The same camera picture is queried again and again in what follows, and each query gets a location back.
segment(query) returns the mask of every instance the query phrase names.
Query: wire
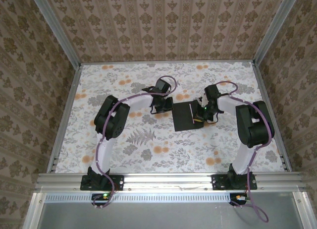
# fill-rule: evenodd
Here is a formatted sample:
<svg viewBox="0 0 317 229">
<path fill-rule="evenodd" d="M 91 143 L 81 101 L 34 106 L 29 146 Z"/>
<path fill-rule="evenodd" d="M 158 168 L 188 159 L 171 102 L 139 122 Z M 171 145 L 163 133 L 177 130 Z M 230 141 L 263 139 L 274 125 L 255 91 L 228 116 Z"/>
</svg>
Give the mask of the wire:
<svg viewBox="0 0 317 229">
<path fill-rule="evenodd" d="M 236 202 L 234 202 L 234 201 L 231 201 L 231 202 L 232 202 L 233 204 L 237 205 L 237 207 L 240 207 L 240 208 L 249 207 L 249 208 L 253 208 L 253 209 L 256 209 L 256 210 L 260 210 L 260 211 L 264 214 L 264 216 L 265 216 L 264 222 L 265 222 L 265 223 L 268 223 L 268 216 L 267 216 L 267 214 L 265 213 L 265 211 L 263 211 L 262 208 L 260 208 L 260 207 L 258 207 L 258 206 L 256 206 L 256 205 L 252 205 L 252 204 L 240 205 L 240 204 L 238 204 L 238 203 L 236 203 Z"/>
<path fill-rule="evenodd" d="M 233 94 L 233 93 L 235 93 L 235 92 L 237 92 L 237 91 L 238 91 L 238 85 L 237 85 L 236 83 L 234 83 L 234 82 L 224 80 L 224 81 L 220 81 L 220 82 L 218 82 L 218 83 L 215 83 L 215 85 L 217 85 L 217 84 L 221 84 L 221 83 L 229 83 L 229 84 L 233 84 L 233 85 L 236 87 L 236 89 L 235 89 L 235 90 L 233 90 L 233 91 L 231 91 L 231 92 L 229 93 L 229 96 L 230 96 L 231 94 Z"/>
<path fill-rule="evenodd" d="M 243 194 L 241 194 L 240 196 L 244 196 L 244 195 L 246 195 L 247 194 L 247 192 L 248 192 L 248 184 L 246 183 L 246 191 L 244 191 L 244 193 Z"/>
<path fill-rule="evenodd" d="M 207 120 L 206 122 L 207 122 L 208 124 L 216 124 L 216 123 L 219 121 L 219 119 L 218 119 L 218 114 L 219 114 L 219 112 L 217 112 L 217 114 L 216 114 L 217 121 L 208 122 L 208 120 Z"/>
<path fill-rule="evenodd" d="M 132 96 L 127 97 L 127 98 L 125 98 L 125 99 L 119 100 L 117 103 L 115 103 L 115 105 L 114 105 L 114 106 L 112 107 L 112 109 L 109 111 L 109 114 L 108 114 L 108 116 L 107 116 L 107 118 L 106 118 L 106 121 L 105 121 L 105 124 L 104 124 L 104 128 L 103 128 L 103 136 L 102 136 L 102 138 L 100 139 L 100 141 L 98 142 L 97 148 L 96 148 L 96 166 L 97 166 L 97 169 L 99 170 L 99 172 L 100 172 L 103 176 L 105 176 L 105 177 L 110 181 L 112 189 L 111 189 L 111 193 L 110 193 L 109 199 L 108 199 L 108 201 L 107 201 L 104 205 L 102 205 L 102 206 L 97 206 L 97 205 L 95 204 L 96 198 L 93 200 L 93 205 L 94 205 L 95 207 L 97 207 L 97 208 L 104 208 L 104 207 L 108 206 L 109 203 L 111 202 L 111 198 L 112 198 L 112 196 L 113 196 L 113 194 L 114 194 L 114 183 L 113 183 L 113 180 L 110 178 L 109 175 L 107 175 L 105 172 L 102 171 L 102 169 L 101 169 L 101 167 L 100 167 L 100 165 L 99 165 L 99 159 L 98 159 L 99 147 L 100 147 L 100 145 L 102 144 L 103 140 L 104 140 L 105 137 L 106 137 L 106 126 L 107 126 L 107 124 L 108 124 L 108 122 L 109 122 L 109 119 L 110 119 L 111 114 L 114 112 L 115 108 L 116 108 L 119 104 L 121 104 L 121 103 L 123 103 L 123 102 L 125 102 L 125 101 L 127 101 L 127 100 L 129 100 L 129 99 L 133 99 L 133 98 L 136 98 L 136 97 L 139 97 L 139 96 L 143 96 L 143 95 L 163 95 L 163 96 L 166 96 L 166 95 L 169 95 L 169 94 L 173 93 L 173 92 L 176 90 L 176 88 L 177 88 L 177 81 L 176 81 L 176 79 L 175 79 L 173 76 L 170 76 L 170 75 L 161 76 L 161 77 L 159 78 L 159 80 L 162 79 L 162 78 L 165 78 L 165 77 L 166 77 L 166 78 L 170 78 L 170 79 L 172 79 L 172 80 L 174 81 L 175 86 L 174 86 L 174 89 L 173 89 L 173 90 L 169 91 L 168 93 L 162 93 L 162 94 L 161 94 L 161 93 L 142 93 L 142 94 L 132 95 Z"/>
</svg>

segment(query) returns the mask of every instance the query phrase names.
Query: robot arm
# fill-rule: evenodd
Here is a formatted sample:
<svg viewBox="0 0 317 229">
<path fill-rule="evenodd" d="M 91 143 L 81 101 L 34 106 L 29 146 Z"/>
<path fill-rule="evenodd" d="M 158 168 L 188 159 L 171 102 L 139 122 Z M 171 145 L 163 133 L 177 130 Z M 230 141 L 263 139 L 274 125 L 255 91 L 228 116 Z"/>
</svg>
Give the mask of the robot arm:
<svg viewBox="0 0 317 229">
<path fill-rule="evenodd" d="M 232 99 L 228 95 L 218 98 L 217 103 L 220 111 L 237 117 L 238 135 L 241 143 L 232 167 L 237 174 L 246 174 L 255 148 L 257 145 L 265 144 L 268 141 L 267 130 L 261 121 L 262 119 L 252 114 L 253 109 L 247 104 Z M 256 104 L 260 106 L 266 120 L 272 126 L 265 103 L 259 101 Z"/>
<path fill-rule="evenodd" d="M 138 96 L 138 97 L 135 97 L 133 99 L 129 99 L 129 100 L 125 101 L 124 109 L 125 109 L 126 114 L 122 114 L 122 112 L 119 112 L 120 109 L 118 109 L 118 111 L 114 114 L 114 116 L 113 116 L 114 118 L 116 117 L 117 114 L 121 115 L 121 119 L 122 119 L 122 117 L 124 117 L 124 124 L 123 124 L 123 126 L 120 126 L 118 128 L 118 131 L 117 131 L 117 134 L 115 135 L 115 138 L 105 139 L 99 147 L 99 157 L 98 158 L 102 159 L 102 161 L 99 161 L 99 166 L 103 172 L 107 172 L 110 168 L 110 159 L 111 159 L 112 148 L 113 148 L 113 145 L 115 144 L 115 142 L 117 141 L 117 137 L 123 131 L 128 114 L 131 112 L 134 112 L 138 109 L 151 107 L 152 102 L 153 102 L 153 96 L 151 96 L 151 95 Z M 102 123 L 98 124 L 97 117 L 95 119 L 95 124 L 96 124 L 96 131 L 97 131 L 97 128 L 100 129 L 99 131 L 97 131 L 97 142 L 99 142 L 101 140 L 101 138 L 103 137 L 103 134 L 102 134 L 103 125 L 102 125 Z M 94 158 L 91 167 L 92 167 L 92 170 L 94 172 L 99 172 L 99 170 L 97 169 L 97 166 L 96 166 L 96 158 Z"/>
<path fill-rule="evenodd" d="M 120 103 L 115 111 L 111 114 L 109 122 L 106 126 L 106 138 L 99 146 L 98 150 L 98 165 L 103 172 L 108 172 L 110 167 L 110 159 L 111 153 L 113 149 L 113 145 L 116 142 L 116 138 L 122 133 L 127 117 L 129 113 L 134 112 L 136 110 L 142 108 L 151 107 L 152 114 L 163 113 L 166 111 L 172 110 L 173 107 L 173 99 L 172 97 L 165 98 L 167 96 L 167 92 L 171 89 L 171 85 L 166 81 L 159 79 L 156 82 L 155 86 L 142 89 L 143 92 L 153 93 L 147 95 L 139 95 L 135 96 L 131 99 L 124 101 L 124 103 Z M 96 125 L 97 132 L 97 142 L 103 137 L 103 128 L 106 121 L 107 116 L 109 115 L 110 109 L 118 102 L 118 99 L 114 96 L 108 96 L 101 109 L 99 110 L 94 123 Z M 91 169 L 89 172 L 93 170 L 95 173 L 99 173 L 99 169 L 96 164 L 96 157 L 94 158 Z"/>
</svg>

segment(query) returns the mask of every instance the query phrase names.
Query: metal rail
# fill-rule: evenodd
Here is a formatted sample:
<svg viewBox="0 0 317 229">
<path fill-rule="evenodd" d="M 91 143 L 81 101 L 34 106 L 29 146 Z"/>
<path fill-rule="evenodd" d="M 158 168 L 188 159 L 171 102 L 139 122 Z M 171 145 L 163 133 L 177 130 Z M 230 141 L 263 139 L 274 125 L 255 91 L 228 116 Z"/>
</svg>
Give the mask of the metal rail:
<svg viewBox="0 0 317 229">
<path fill-rule="evenodd" d="M 170 192 L 243 192 L 243 190 L 213 190 L 211 175 L 220 173 L 128 173 L 124 174 L 123 193 L 170 193 Z M 83 192 L 80 183 L 83 173 L 40 174 L 35 192 L 69 193 Z M 255 172 L 258 189 L 253 192 L 296 192 L 304 191 L 298 172 Z"/>
<path fill-rule="evenodd" d="M 283 155 L 284 164 L 286 165 L 287 170 L 292 171 L 292 166 L 291 166 L 291 163 L 288 159 L 288 155 L 287 155 L 284 143 L 283 143 L 282 135 L 281 135 L 281 132 L 279 131 L 279 128 L 278 128 L 278 124 L 277 124 L 277 121 L 276 121 L 276 118 L 274 115 L 273 107 L 272 107 L 272 104 L 269 100 L 269 97 L 268 97 L 268 94 L 266 91 L 266 87 L 265 87 L 263 78 L 261 76 L 259 65 L 256 61 L 254 61 L 252 63 L 252 67 L 253 67 L 254 75 L 256 76 L 256 79 L 258 82 L 258 86 L 259 86 L 259 89 L 261 92 L 262 99 L 266 103 L 266 107 L 267 107 L 269 116 L 272 119 L 272 124 L 273 124 L 274 129 L 275 129 L 275 137 L 274 138 L 275 138 L 277 149 Z"/>
<path fill-rule="evenodd" d="M 56 17 L 54 11 L 52 10 L 48 0 L 34 0 L 38 6 L 41 14 L 44 16 L 46 22 L 50 26 L 54 36 L 57 38 L 59 44 L 63 48 L 65 54 L 67 55 L 70 63 L 73 65 L 74 69 L 77 69 L 80 65 L 80 58 L 77 55 L 71 39 L 65 34 L 61 23 Z"/>
<path fill-rule="evenodd" d="M 81 71 L 82 68 L 78 67 L 78 69 L 75 72 L 74 78 L 73 78 L 73 82 L 71 84 L 70 87 L 70 91 L 68 94 L 68 98 L 66 101 L 66 105 L 65 105 L 65 109 L 64 109 L 64 113 L 63 116 L 61 118 L 60 124 L 59 124 L 59 128 L 58 128 L 58 132 L 56 135 L 56 139 L 53 145 L 53 149 L 52 149 L 52 153 L 51 153 L 51 158 L 48 164 L 48 168 L 47 168 L 47 173 L 50 173 L 53 169 L 53 165 L 54 165 L 54 161 L 57 158 L 57 156 L 60 153 L 63 141 L 64 141 L 64 137 L 65 137 L 65 132 L 67 129 L 67 125 L 68 125 L 68 121 L 69 121 L 69 116 L 71 113 L 71 109 L 73 107 L 73 103 L 74 103 L 74 99 L 75 99 L 75 95 L 76 95 L 76 91 L 77 91 L 77 87 L 79 85 L 79 81 L 80 81 L 80 76 L 81 76 Z"/>
</svg>

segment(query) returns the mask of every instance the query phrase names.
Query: robotic arm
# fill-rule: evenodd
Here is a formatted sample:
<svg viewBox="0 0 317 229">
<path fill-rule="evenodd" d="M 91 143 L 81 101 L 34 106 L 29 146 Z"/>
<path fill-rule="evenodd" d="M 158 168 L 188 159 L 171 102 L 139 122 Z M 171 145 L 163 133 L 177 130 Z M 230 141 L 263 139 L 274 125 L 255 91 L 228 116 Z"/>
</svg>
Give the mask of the robotic arm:
<svg viewBox="0 0 317 229">
<path fill-rule="evenodd" d="M 135 110 L 145 107 L 151 107 L 151 113 L 153 108 L 156 109 L 156 113 L 172 110 L 172 98 L 165 98 L 169 89 L 170 85 L 159 79 L 155 87 L 146 88 L 143 89 L 143 91 L 148 93 L 159 93 L 161 95 L 139 95 L 126 100 L 124 103 L 120 103 L 115 108 L 115 111 L 111 114 L 106 126 L 106 138 L 100 144 L 98 150 L 98 165 L 103 172 L 107 172 L 107 174 L 109 174 L 109 163 L 112 148 L 116 142 L 116 138 L 124 129 L 129 112 L 134 112 Z M 263 119 L 254 108 L 245 104 L 242 100 L 230 97 L 229 94 L 219 93 L 215 84 L 206 87 L 205 93 L 208 103 L 206 105 L 200 105 L 198 101 L 195 100 L 197 101 L 196 104 L 198 104 L 198 106 L 197 111 L 193 113 L 193 119 L 198 121 L 213 121 L 213 116 L 215 114 L 228 112 L 237 117 L 238 135 L 241 141 L 237 157 L 233 163 L 230 164 L 228 173 L 226 175 L 220 175 L 214 180 L 214 189 L 245 189 L 248 165 L 253 157 L 255 148 L 260 144 L 268 142 L 267 128 Z M 96 125 L 98 142 L 103 137 L 103 127 L 106 118 L 109 115 L 109 111 L 117 102 L 117 98 L 114 96 L 108 96 L 95 118 L 94 123 Z M 265 116 L 273 137 L 274 129 L 265 103 L 263 101 L 257 101 L 254 102 L 253 105 L 255 105 Z M 252 172 L 250 174 L 250 178 L 254 179 Z M 107 181 L 103 178 L 104 176 L 99 174 L 96 158 L 92 162 L 91 167 L 88 169 L 88 176 L 91 179 L 96 179 L 95 184 L 104 185 Z"/>
</svg>

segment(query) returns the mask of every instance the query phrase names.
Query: floral wallpaper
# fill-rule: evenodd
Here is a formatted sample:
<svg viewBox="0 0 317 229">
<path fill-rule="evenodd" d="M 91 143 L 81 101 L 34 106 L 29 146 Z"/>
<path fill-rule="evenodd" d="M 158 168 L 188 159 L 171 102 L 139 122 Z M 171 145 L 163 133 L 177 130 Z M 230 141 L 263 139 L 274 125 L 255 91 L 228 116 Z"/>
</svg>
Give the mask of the floral wallpaper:
<svg viewBox="0 0 317 229">
<path fill-rule="evenodd" d="M 0 3 L 0 228 L 21 228 L 74 70 L 33 0 Z"/>
<path fill-rule="evenodd" d="M 250 62 L 119 63 L 84 65 L 62 149 L 58 173 L 87 172 L 97 145 L 94 118 L 108 95 L 123 99 L 171 75 L 177 89 L 174 103 L 198 99 L 204 88 L 221 80 L 236 82 L 235 95 L 254 102 L 261 94 Z M 227 93 L 231 84 L 221 84 Z M 175 132 L 172 112 L 152 115 L 150 108 L 130 112 L 110 160 L 112 173 L 226 172 L 237 155 L 240 140 L 236 117 L 220 114 L 216 124 Z M 255 172 L 284 171 L 275 141 L 253 163 Z"/>
<path fill-rule="evenodd" d="M 81 62 L 252 59 L 282 0 L 48 0 Z"/>
<path fill-rule="evenodd" d="M 297 0 L 260 64 L 292 168 L 317 213 L 317 0 Z"/>
</svg>

